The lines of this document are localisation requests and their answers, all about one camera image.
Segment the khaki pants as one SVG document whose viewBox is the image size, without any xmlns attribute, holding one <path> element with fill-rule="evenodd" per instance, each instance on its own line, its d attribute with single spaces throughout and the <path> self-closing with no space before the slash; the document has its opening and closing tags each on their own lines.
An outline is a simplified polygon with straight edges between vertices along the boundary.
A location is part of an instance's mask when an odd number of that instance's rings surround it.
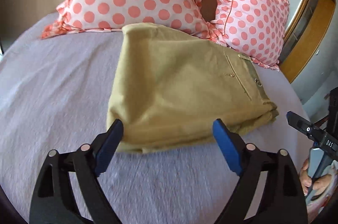
<svg viewBox="0 0 338 224">
<path fill-rule="evenodd" d="M 123 123 L 118 151 L 210 143 L 216 119 L 243 136 L 278 116 L 248 56 L 162 25 L 122 32 L 106 119 Z"/>
</svg>

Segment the lavender bed sheet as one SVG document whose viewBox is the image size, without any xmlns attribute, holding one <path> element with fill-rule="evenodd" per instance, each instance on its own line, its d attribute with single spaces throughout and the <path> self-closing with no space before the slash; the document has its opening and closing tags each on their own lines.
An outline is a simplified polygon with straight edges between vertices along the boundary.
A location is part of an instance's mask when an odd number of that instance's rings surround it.
<svg viewBox="0 0 338 224">
<path fill-rule="evenodd" d="M 49 14 L 1 60 L 1 187 L 24 221 L 52 149 L 77 150 L 106 131 L 123 43 L 120 32 L 42 40 Z M 215 143 L 153 154 L 116 154 L 99 177 L 123 223 L 214 223 L 237 183 Z"/>
</svg>

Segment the small pink polka-dot pillow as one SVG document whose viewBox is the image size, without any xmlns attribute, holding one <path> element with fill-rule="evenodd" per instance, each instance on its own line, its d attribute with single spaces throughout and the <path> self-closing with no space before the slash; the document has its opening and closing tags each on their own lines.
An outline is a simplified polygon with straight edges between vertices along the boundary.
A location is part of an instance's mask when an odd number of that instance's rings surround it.
<svg viewBox="0 0 338 224">
<path fill-rule="evenodd" d="M 209 23 L 213 42 L 249 56 L 264 68 L 279 69 L 288 0 L 216 0 L 215 19 Z"/>
</svg>

